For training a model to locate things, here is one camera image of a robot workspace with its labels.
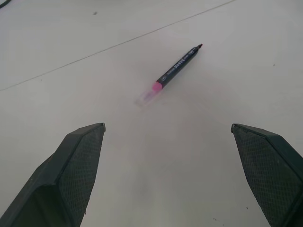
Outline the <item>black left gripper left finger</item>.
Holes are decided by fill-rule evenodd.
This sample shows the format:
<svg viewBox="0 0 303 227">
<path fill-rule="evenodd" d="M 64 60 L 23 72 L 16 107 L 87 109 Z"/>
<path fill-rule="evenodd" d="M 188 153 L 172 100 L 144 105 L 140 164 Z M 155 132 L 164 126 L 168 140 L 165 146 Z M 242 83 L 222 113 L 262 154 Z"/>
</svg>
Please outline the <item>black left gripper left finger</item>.
<svg viewBox="0 0 303 227">
<path fill-rule="evenodd" d="M 65 136 L 0 218 L 2 227 L 79 227 L 95 184 L 104 123 Z"/>
</svg>

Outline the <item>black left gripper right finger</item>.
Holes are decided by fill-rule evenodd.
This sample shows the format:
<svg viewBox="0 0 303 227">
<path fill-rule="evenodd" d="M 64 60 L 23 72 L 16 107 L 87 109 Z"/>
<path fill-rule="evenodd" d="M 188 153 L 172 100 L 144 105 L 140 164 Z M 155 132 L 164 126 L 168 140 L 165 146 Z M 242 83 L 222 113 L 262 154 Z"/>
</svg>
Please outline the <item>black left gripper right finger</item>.
<svg viewBox="0 0 303 227">
<path fill-rule="evenodd" d="M 247 183 L 272 227 L 303 225 L 303 158 L 280 135 L 233 124 Z"/>
</svg>

